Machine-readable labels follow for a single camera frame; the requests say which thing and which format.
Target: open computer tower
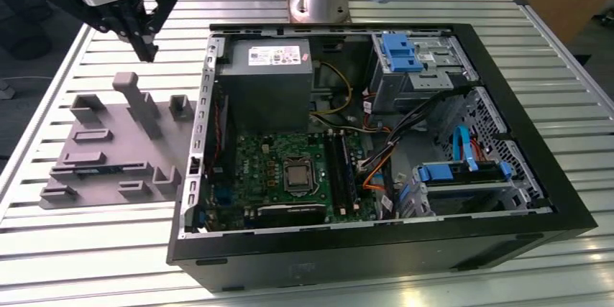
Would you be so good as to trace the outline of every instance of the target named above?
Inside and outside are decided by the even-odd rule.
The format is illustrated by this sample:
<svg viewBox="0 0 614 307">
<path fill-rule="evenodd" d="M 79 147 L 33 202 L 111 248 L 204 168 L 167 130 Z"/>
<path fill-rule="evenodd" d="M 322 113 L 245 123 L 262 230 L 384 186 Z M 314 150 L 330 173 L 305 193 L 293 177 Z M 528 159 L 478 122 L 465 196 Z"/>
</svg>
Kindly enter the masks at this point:
<svg viewBox="0 0 614 307">
<path fill-rule="evenodd" d="M 212 33 L 169 246 L 212 291 L 493 267 L 596 227 L 470 25 Z"/>
</svg>

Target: cpu socket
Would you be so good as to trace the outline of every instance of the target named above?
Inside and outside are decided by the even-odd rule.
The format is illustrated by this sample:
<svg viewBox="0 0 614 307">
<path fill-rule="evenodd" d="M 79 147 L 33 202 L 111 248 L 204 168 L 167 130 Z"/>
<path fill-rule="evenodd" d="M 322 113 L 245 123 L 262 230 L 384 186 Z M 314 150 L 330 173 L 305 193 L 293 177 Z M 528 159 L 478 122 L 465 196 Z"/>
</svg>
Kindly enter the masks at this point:
<svg viewBox="0 0 614 307">
<path fill-rule="evenodd" d="M 285 191 L 304 197 L 314 190 L 313 161 L 310 157 L 288 157 L 284 161 Z"/>
</svg>

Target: power supply label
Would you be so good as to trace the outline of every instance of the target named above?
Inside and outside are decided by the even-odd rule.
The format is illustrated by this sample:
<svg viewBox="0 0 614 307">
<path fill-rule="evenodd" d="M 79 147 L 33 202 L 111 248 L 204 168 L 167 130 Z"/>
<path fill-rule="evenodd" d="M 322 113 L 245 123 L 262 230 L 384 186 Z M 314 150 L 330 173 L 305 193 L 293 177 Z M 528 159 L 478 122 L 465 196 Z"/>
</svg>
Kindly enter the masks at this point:
<svg viewBox="0 0 614 307">
<path fill-rule="evenodd" d="M 261 46 L 250 48 L 250 66 L 301 65 L 300 46 Z"/>
</svg>

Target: yellow wire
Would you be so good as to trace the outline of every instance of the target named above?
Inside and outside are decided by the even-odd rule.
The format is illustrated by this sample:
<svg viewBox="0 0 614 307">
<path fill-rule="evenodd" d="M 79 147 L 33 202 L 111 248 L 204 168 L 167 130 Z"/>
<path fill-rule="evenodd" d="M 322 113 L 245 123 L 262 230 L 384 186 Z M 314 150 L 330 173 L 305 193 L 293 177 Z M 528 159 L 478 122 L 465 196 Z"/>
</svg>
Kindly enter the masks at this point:
<svg viewBox="0 0 614 307">
<path fill-rule="evenodd" d="M 350 102 L 353 101 L 353 87 L 350 85 L 350 82 L 349 82 L 346 76 L 341 73 L 341 71 L 337 69 L 336 66 L 333 66 L 332 64 L 329 64 L 325 61 L 322 61 L 321 64 L 325 65 L 325 66 L 329 66 L 330 69 L 333 71 L 336 71 L 337 75 L 342 78 L 342 80 L 344 80 L 344 82 L 346 84 L 346 87 L 348 87 L 348 100 L 346 100 L 346 103 L 340 108 L 330 109 L 329 111 L 313 111 L 312 114 L 334 114 L 338 111 L 342 111 L 350 105 Z"/>
</svg>

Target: black cable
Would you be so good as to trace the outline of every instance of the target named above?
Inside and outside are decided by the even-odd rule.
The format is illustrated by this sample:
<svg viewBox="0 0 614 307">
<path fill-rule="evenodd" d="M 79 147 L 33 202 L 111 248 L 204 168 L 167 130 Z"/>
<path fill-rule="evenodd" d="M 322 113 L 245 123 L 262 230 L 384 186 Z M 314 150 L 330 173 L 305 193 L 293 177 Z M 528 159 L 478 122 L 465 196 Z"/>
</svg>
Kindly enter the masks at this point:
<svg viewBox="0 0 614 307">
<path fill-rule="evenodd" d="M 422 104 L 404 116 L 404 119 L 393 128 L 393 131 L 386 138 L 386 146 L 381 149 L 380 152 L 377 152 L 377 154 L 370 156 L 362 162 L 361 166 L 369 166 L 369 164 L 372 164 L 380 157 L 384 157 L 390 152 L 390 150 L 394 149 L 394 146 L 404 137 L 404 133 L 426 119 L 440 101 L 444 101 L 452 96 L 469 93 L 473 90 L 473 87 L 474 85 L 468 85 L 461 86 L 453 90 L 440 91 L 429 100 L 422 102 Z"/>
</svg>

